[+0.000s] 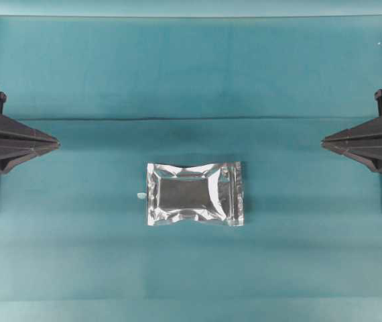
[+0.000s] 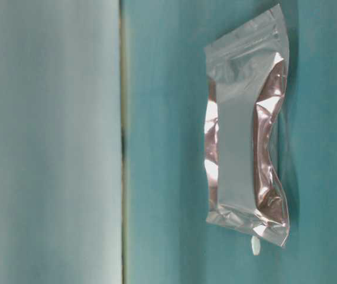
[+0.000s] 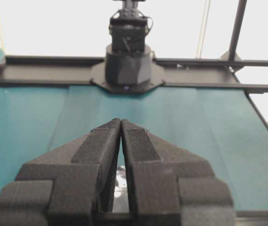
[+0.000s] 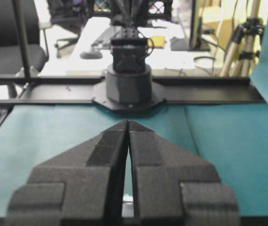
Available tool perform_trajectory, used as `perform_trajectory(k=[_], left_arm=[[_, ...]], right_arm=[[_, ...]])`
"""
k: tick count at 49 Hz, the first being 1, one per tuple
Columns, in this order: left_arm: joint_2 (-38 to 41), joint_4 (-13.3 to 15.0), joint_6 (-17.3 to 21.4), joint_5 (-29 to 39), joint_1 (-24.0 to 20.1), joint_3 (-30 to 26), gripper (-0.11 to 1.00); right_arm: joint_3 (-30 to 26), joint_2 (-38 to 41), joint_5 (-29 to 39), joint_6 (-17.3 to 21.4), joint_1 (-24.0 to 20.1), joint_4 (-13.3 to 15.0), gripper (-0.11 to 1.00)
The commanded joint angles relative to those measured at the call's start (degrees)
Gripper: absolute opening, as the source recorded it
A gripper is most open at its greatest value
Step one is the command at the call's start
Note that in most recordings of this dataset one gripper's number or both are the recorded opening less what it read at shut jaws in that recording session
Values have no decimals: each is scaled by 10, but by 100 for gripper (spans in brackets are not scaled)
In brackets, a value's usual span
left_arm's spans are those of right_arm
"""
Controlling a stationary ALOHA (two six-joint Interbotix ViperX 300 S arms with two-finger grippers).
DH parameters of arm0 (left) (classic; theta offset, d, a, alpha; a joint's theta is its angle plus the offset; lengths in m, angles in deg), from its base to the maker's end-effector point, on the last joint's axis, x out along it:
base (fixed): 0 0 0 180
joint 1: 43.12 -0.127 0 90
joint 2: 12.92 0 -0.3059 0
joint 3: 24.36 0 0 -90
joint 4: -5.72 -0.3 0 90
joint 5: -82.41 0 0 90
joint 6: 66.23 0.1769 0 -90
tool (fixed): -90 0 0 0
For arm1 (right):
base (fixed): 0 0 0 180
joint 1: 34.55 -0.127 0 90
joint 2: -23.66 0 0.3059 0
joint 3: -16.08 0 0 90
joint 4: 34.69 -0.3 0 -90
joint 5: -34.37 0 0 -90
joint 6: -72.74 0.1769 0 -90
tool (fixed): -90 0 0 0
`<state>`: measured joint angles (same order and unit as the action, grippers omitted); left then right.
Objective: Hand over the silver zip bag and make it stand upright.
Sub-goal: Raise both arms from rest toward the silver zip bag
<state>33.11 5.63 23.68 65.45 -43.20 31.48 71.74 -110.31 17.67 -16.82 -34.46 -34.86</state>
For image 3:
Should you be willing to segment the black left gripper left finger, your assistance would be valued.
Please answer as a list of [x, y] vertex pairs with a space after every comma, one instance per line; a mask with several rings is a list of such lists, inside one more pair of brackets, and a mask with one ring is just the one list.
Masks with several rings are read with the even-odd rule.
[[0, 192], [0, 226], [89, 226], [112, 209], [120, 119], [30, 160]]

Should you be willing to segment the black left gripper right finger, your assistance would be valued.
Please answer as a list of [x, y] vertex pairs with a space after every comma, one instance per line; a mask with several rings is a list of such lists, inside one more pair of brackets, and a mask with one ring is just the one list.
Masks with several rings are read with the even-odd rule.
[[130, 212], [140, 226], [233, 226], [228, 185], [208, 160], [123, 120]]

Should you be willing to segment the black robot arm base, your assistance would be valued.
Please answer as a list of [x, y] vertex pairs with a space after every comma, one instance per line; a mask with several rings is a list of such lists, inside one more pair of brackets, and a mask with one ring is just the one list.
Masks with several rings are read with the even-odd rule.
[[106, 47], [104, 62], [92, 67], [91, 83], [108, 92], [136, 95], [165, 83], [163, 67], [154, 63], [145, 38], [150, 17], [138, 9], [137, 0], [125, 0], [111, 18], [112, 43]]

